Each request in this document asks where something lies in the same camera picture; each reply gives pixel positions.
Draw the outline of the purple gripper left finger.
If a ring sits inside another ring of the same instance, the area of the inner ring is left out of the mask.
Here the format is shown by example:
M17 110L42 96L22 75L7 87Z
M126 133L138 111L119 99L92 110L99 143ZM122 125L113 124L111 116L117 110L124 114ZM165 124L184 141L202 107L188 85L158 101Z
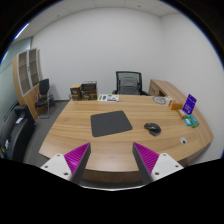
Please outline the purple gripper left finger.
M79 184L90 154L91 144L86 143L65 155L56 154L41 168L65 180Z

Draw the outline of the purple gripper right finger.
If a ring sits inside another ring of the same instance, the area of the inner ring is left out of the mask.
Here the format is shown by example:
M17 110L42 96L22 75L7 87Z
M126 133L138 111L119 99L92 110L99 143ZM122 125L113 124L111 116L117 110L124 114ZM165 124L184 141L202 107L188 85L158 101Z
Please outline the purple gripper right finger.
M136 142L133 143L132 152L144 185L159 180L183 168L183 166L169 154L158 154Z

